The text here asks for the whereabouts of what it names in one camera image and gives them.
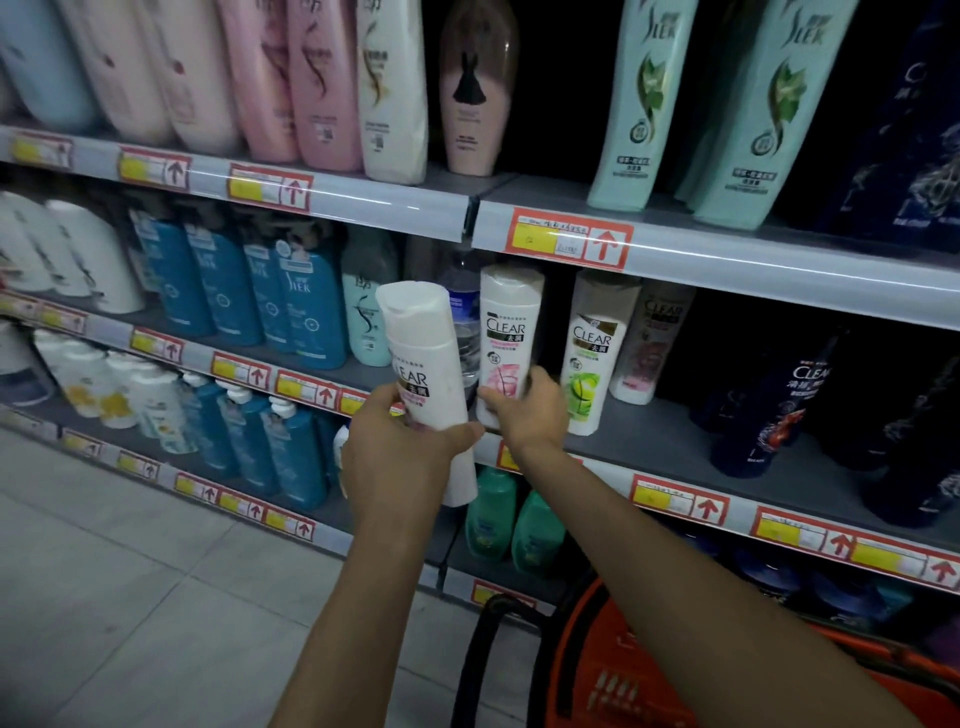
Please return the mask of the pale pink large bottle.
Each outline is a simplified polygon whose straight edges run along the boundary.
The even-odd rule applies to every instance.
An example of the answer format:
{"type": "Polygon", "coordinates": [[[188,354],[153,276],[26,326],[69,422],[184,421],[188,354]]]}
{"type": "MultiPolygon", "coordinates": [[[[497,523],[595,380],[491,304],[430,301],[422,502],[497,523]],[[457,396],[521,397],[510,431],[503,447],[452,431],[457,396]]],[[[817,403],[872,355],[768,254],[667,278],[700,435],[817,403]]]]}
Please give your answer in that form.
{"type": "Polygon", "coordinates": [[[122,140],[176,139],[146,51],[135,0],[55,0],[107,121],[122,140]]]}
{"type": "Polygon", "coordinates": [[[227,157],[244,145],[215,0],[133,0],[164,107],[183,146],[227,157]]]}

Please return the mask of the white shampoo bottle pink label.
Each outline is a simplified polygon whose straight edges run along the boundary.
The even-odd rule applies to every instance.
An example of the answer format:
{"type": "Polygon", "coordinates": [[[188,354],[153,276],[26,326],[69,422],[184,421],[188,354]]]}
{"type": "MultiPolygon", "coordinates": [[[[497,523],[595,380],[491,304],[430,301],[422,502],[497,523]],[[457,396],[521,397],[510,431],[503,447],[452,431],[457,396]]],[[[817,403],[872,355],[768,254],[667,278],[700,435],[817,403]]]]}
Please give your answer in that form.
{"type": "Polygon", "coordinates": [[[478,383],[520,398],[534,351],[546,276],[532,266],[495,263],[483,268],[480,289],[478,383]]]}

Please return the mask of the person's left hand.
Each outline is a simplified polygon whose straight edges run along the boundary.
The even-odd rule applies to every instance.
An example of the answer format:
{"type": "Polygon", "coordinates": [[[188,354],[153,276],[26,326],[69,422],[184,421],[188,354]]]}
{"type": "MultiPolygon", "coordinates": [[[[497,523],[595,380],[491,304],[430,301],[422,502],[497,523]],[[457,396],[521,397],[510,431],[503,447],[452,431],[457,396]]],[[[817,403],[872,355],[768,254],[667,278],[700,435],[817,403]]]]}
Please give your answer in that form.
{"type": "Polygon", "coordinates": [[[427,538],[439,514],[454,460],[430,460],[421,432],[391,413],[397,383],[376,387],[353,416],[342,449],[341,481],[354,533],[427,538]]]}

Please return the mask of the white rounded bottle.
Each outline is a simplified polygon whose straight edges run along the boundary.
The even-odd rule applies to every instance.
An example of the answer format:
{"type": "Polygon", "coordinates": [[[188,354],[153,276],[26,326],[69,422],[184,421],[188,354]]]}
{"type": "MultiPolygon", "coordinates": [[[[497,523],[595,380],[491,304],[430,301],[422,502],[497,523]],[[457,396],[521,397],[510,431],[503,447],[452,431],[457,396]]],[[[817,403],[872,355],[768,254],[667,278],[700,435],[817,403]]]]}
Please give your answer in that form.
{"type": "Polygon", "coordinates": [[[26,228],[6,207],[0,207],[0,258],[6,261],[6,281],[13,289],[25,293],[53,290],[52,276],[26,228]]]}
{"type": "Polygon", "coordinates": [[[45,207],[84,273],[96,309],[120,315],[144,310],[146,299],[113,225],[75,202],[52,199],[45,207]]]}
{"type": "Polygon", "coordinates": [[[59,222],[46,205],[9,190],[1,195],[43,261],[55,291],[64,297],[89,298],[92,290],[87,274],[81,269],[59,222]]]}

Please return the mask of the white pump bottle yellow flower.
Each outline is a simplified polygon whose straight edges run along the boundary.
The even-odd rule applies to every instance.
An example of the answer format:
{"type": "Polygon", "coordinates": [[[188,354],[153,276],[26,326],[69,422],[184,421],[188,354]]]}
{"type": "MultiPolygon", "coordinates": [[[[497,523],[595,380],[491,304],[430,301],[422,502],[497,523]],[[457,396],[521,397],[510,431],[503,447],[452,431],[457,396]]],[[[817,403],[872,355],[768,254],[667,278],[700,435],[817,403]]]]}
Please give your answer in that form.
{"type": "Polygon", "coordinates": [[[137,411],[149,421],[162,450],[172,455],[197,454],[198,443],[188,426],[180,391],[180,376],[154,363],[136,365],[130,375],[137,411]]]}
{"type": "Polygon", "coordinates": [[[113,430],[130,430],[137,427],[141,435],[156,439],[158,437],[146,415],[135,406],[132,394],[133,376],[147,369],[151,362],[141,357],[109,349],[105,353],[104,365],[109,371],[111,392],[102,399],[102,423],[113,430]]]}
{"type": "Polygon", "coordinates": [[[83,340],[41,328],[36,328],[31,338],[77,414],[86,419],[99,419],[103,412],[106,352],[83,340]]]}

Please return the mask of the pale teal shampoo bottle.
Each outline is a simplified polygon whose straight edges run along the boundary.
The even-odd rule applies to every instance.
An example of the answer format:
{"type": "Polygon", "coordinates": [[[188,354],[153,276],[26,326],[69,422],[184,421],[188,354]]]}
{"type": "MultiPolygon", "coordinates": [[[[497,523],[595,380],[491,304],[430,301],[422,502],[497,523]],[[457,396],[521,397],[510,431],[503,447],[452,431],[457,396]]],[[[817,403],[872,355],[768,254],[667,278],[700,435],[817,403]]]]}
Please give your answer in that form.
{"type": "Polygon", "coordinates": [[[391,354],[377,291],[400,280],[397,244],[387,230],[348,224],[340,265],[351,353],[365,366],[388,367],[391,354]]]}

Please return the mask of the person's right forearm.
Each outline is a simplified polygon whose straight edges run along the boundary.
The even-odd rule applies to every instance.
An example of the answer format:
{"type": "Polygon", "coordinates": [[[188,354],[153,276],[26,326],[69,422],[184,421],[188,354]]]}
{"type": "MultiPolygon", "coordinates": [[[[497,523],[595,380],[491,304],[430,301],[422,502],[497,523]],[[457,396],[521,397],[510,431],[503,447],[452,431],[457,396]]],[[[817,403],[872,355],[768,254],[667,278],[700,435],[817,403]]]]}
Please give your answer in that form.
{"type": "Polygon", "coordinates": [[[828,639],[558,443],[509,449],[701,728],[924,728],[828,639]]]}

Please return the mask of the dark navy large bottle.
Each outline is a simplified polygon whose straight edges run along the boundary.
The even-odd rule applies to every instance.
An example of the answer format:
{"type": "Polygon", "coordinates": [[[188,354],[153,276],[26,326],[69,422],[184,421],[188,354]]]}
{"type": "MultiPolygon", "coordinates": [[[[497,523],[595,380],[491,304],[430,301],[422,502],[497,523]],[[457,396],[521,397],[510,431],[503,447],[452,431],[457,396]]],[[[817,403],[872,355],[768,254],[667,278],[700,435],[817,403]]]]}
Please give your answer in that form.
{"type": "Polygon", "coordinates": [[[910,35],[813,229],[960,255],[960,0],[933,0],[910,35]]]}

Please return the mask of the person's left forearm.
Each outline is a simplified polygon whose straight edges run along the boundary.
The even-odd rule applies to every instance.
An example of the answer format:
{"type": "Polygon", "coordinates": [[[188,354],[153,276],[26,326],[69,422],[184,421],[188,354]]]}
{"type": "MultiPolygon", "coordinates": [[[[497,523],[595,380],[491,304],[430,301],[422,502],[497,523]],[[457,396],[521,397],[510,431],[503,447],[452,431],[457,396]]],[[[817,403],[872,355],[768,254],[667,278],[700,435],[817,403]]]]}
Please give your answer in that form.
{"type": "Polygon", "coordinates": [[[385,728],[436,509],[359,518],[268,728],[385,728]]]}

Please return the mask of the white shampoo bottle gold print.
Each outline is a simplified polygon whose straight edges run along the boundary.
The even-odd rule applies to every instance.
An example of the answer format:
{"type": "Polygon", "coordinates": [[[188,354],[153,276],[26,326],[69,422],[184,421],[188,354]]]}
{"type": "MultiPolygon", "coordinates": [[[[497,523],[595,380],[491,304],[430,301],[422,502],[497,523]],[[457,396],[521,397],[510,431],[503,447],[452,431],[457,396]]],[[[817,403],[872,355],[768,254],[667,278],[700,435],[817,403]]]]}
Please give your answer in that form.
{"type": "Polygon", "coordinates": [[[428,103],[422,0],[357,0],[357,99],[364,171],[426,179],[428,103]]]}

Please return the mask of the pink bottle black dress print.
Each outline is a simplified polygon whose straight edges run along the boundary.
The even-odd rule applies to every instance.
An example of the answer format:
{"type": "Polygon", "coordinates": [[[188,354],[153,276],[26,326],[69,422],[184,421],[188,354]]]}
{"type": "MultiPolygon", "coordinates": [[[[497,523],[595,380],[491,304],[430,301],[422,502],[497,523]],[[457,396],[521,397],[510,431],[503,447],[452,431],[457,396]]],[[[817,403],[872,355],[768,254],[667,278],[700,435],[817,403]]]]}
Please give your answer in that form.
{"type": "Polygon", "coordinates": [[[486,178],[495,171],[520,63],[520,28],[509,0],[455,0],[440,33],[438,94],[447,166],[486,178]]]}

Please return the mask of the white shampoo bottle green label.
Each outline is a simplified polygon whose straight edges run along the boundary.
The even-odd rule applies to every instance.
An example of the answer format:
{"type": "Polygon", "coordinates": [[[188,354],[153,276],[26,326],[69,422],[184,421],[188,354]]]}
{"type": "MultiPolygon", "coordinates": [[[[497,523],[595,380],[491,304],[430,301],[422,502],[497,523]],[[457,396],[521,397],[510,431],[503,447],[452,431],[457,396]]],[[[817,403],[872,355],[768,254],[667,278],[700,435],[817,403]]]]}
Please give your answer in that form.
{"type": "Polygon", "coordinates": [[[559,376],[568,433],[598,430],[606,395],[636,307],[642,280],[623,273],[577,273],[559,376]]]}

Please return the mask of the dark navy shampoo bottle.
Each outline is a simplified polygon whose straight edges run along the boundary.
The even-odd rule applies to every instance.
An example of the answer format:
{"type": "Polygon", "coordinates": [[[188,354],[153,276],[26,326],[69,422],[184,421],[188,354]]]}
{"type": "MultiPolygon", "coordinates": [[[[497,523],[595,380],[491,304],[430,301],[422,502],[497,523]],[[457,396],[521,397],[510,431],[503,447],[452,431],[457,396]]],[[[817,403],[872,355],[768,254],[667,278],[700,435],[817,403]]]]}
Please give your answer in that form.
{"type": "Polygon", "coordinates": [[[717,471],[751,480],[769,470],[829,377],[844,334],[843,326],[833,326],[798,338],[776,353],[714,443],[709,461],[717,471]]]}
{"type": "Polygon", "coordinates": [[[862,501],[886,524],[913,529],[928,528],[960,507],[960,362],[862,501]]]}

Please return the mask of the white shampoo bottle brown label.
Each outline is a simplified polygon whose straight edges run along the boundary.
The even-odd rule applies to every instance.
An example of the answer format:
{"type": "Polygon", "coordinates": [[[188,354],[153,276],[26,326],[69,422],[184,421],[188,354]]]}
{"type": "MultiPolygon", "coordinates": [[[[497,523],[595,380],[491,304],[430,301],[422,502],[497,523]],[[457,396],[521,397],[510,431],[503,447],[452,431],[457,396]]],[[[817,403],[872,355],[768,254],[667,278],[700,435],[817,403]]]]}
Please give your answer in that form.
{"type": "MultiPolygon", "coordinates": [[[[447,290],[436,283],[401,281],[376,291],[391,365],[404,408],[404,425],[440,431],[471,422],[447,290]]],[[[439,510],[477,497],[474,447],[454,458],[439,510]]]]}

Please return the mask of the blue pump bottle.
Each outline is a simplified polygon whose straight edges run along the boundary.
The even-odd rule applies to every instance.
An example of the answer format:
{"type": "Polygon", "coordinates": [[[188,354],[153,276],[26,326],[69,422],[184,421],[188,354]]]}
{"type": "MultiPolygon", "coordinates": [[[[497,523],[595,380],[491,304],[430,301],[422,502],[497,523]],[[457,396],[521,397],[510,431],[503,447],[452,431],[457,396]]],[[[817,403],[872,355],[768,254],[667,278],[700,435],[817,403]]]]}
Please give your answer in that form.
{"type": "Polygon", "coordinates": [[[268,399],[222,379],[215,383],[223,391],[218,406],[242,477],[259,497],[278,494],[280,482],[261,417],[270,407],[268,399]]]}
{"type": "Polygon", "coordinates": [[[270,396],[261,421],[281,491],[301,511],[319,508],[328,498],[329,484],[314,415],[270,396]]]}
{"type": "Polygon", "coordinates": [[[239,477],[239,463],[220,408],[224,388],[212,378],[189,370],[181,372],[180,381],[181,407],[204,462],[222,477],[239,477]]]}

